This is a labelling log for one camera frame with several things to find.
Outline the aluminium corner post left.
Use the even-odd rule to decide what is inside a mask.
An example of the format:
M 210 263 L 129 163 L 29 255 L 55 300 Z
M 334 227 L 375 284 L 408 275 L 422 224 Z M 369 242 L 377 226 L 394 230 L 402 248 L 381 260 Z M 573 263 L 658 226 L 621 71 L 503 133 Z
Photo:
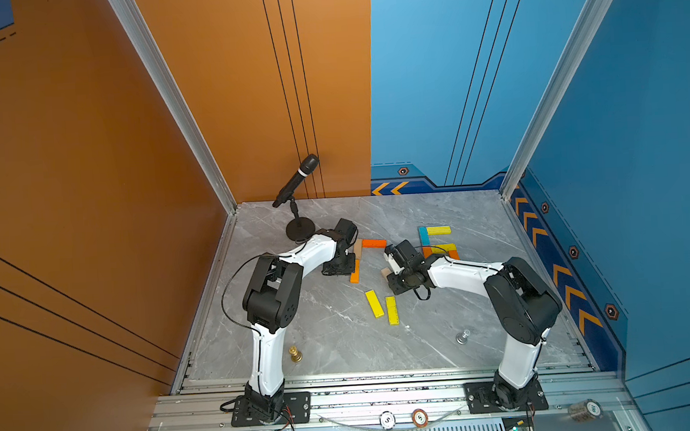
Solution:
M 184 94 L 178 87 L 172 71 L 162 55 L 158 43 L 154 39 L 137 1 L 108 0 L 108 2 L 219 202 L 230 216 L 236 215 L 237 201 L 228 187 L 228 182 L 226 182 L 219 165 L 217 165 L 217 160 L 215 160 Z

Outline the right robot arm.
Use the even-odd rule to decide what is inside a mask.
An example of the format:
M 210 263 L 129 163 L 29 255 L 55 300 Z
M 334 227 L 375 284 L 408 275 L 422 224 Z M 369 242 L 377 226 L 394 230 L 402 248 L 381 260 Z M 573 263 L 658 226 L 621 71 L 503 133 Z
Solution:
M 541 347 L 563 310 L 559 295 L 522 258 L 499 263 L 472 263 L 432 254 L 411 258 L 397 252 L 384 255 L 389 287 L 396 295 L 420 287 L 449 288 L 490 300 L 506 332 L 506 344 L 494 375 L 497 402 L 512 409 L 537 379 Z

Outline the yellow block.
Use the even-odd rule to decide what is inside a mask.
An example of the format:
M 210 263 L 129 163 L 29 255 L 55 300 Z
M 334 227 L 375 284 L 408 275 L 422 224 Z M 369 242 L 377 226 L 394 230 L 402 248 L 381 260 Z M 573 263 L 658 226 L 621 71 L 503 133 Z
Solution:
M 390 326 L 399 326 L 401 320 L 399 319 L 398 305 L 394 296 L 386 298 L 387 319 Z
M 371 312 L 373 313 L 375 318 L 381 318 L 385 314 L 384 308 L 376 295 L 376 291 L 374 290 L 369 290 L 366 292 L 365 297 L 368 301 L 369 307 L 371 308 Z
M 434 254 L 439 253 L 452 253 L 457 250 L 456 245 L 452 243 L 446 243 L 445 245 L 432 245 L 431 250 Z
M 429 236 L 443 236 L 452 233 L 452 229 L 449 226 L 431 226 L 427 227 L 426 231 Z

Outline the aluminium corner post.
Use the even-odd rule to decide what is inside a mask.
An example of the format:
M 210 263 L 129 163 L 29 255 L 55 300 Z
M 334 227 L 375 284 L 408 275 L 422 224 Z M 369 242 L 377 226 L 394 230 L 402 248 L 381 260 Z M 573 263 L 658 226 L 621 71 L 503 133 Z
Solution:
M 585 0 L 558 63 L 529 122 L 499 188 L 502 201 L 509 201 L 523 173 L 547 132 L 552 118 L 583 62 L 598 29 L 614 0 Z
M 228 187 L 228 182 L 226 182 L 219 165 L 217 165 L 217 160 L 215 160 L 184 94 L 178 87 L 172 71 L 162 55 L 158 43 L 154 39 L 137 1 L 108 0 L 108 2 L 219 202 L 230 216 L 236 215 L 237 201 Z

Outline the aluminium front rail frame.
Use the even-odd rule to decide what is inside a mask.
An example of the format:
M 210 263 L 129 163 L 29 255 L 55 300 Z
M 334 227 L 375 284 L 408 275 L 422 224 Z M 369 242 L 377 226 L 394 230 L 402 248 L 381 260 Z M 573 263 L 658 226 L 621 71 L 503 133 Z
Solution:
M 203 381 L 157 402 L 147 431 L 649 431 L 614 373 L 544 368 L 517 409 L 468 369 L 291 378 L 285 406 L 256 417 L 236 381 Z

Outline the long orange block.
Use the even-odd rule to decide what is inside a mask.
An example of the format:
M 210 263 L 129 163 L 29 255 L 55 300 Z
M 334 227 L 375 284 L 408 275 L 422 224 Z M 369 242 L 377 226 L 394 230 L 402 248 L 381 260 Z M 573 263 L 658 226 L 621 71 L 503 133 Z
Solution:
M 363 239 L 361 242 L 362 247 L 366 249 L 372 249 L 372 248 L 377 248 L 377 249 L 385 249 L 387 244 L 387 241 L 381 240 L 381 239 Z

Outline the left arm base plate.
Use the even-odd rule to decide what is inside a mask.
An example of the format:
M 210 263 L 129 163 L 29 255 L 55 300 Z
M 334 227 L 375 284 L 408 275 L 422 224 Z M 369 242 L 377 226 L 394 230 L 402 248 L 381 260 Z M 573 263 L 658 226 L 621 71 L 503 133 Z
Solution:
M 279 397 L 242 396 L 232 412 L 231 426 L 281 426 L 289 419 L 295 425 L 308 424 L 311 398 L 308 391 L 286 392 Z

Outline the brass chess piece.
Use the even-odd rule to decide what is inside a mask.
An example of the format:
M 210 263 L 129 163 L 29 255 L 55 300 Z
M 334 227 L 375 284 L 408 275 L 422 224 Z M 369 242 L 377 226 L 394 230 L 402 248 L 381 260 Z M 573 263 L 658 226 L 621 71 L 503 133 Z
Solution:
M 299 349 L 297 349 L 297 346 L 291 346 L 288 350 L 288 353 L 292 362 L 295 362 L 296 364 L 303 359 L 303 354 Z

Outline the silver chess piece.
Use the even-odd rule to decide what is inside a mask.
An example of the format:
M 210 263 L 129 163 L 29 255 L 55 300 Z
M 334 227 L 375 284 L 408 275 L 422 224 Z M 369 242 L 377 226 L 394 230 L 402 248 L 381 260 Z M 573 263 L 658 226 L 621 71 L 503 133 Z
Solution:
M 464 329 L 456 335 L 456 341 L 459 345 L 466 345 L 469 341 L 471 332 L 468 329 Z

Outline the right green circuit board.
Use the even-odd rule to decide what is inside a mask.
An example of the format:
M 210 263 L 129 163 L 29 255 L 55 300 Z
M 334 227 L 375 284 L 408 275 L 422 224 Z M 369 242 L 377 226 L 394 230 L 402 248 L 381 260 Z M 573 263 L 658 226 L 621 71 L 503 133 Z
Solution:
M 531 420 L 519 417 L 503 418 L 502 424 L 505 431 L 535 431 L 535 424 Z

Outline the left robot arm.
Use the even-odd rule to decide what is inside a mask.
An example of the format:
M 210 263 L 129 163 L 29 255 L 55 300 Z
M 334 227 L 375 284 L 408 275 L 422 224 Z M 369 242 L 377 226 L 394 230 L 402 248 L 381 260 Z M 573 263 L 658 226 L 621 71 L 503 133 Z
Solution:
M 266 418 L 283 409 L 282 357 L 288 325 L 297 315 L 304 278 L 320 268 L 325 276 L 349 276 L 355 270 L 350 250 L 358 228 L 319 230 L 291 251 L 259 257 L 242 307 L 253 334 L 252 372 L 244 396 Z

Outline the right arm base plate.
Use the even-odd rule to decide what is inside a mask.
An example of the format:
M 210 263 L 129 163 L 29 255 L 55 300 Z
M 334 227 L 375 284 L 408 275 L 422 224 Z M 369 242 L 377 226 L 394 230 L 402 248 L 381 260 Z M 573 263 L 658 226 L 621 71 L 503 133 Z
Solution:
M 549 409 L 547 396 L 538 377 L 533 377 L 523 389 L 503 382 L 472 382 L 463 385 L 470 413 L 517 412 L 531 408 L 535 412 Z

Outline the aluminium corner post right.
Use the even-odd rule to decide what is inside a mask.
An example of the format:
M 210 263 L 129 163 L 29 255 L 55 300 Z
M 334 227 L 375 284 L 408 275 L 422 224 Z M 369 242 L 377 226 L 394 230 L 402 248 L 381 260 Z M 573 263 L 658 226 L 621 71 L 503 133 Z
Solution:
M 529 122 L 499 188 L 502 201 L 509 201 L 523 173 L 547 132 L 552 118 L 583 62 L 598 29 L 614 0 L 585 0 L 558 63 Z

